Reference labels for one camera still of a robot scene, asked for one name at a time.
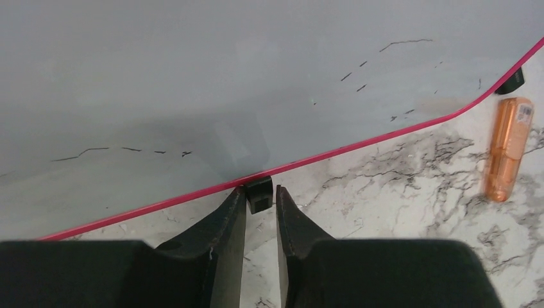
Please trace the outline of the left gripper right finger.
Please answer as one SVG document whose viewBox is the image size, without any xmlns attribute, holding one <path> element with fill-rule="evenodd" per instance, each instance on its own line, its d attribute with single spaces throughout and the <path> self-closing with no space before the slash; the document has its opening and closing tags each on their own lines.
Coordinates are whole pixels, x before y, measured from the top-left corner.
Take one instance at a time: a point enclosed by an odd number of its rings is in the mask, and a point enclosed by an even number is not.
<svg viewBox="0 0 544 308">
<path fill-rule="evenodd" d="M 336 239 L 276 188 L 283 307 L 500 307 L 479 258 L 460 241 Z"/>
</svg>

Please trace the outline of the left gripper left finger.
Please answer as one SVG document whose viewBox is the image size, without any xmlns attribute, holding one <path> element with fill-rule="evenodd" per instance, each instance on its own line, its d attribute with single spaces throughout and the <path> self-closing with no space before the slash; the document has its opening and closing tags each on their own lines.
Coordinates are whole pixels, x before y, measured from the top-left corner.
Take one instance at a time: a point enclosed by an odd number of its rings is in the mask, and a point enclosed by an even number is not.
<svg viewBox="0 0 544 308">
<path fill-rule="evenodd" d="M 153 248 L 143 241 L 4 241 L 2 307 L 238 307 L 246 197 Z"/>
</svg>

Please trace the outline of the pink framed whiteboard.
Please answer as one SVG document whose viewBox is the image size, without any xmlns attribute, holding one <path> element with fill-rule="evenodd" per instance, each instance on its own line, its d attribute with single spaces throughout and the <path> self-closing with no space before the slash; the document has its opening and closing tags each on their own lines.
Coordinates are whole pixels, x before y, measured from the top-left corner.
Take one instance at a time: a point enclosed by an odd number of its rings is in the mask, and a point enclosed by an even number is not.
<svg viewBox="0 0 544 308">
<path fill-rule="evenodd" d="M 446 121 L 542 45 L 542 1 L 2 1 L 1 239 Z"/>
</svg>

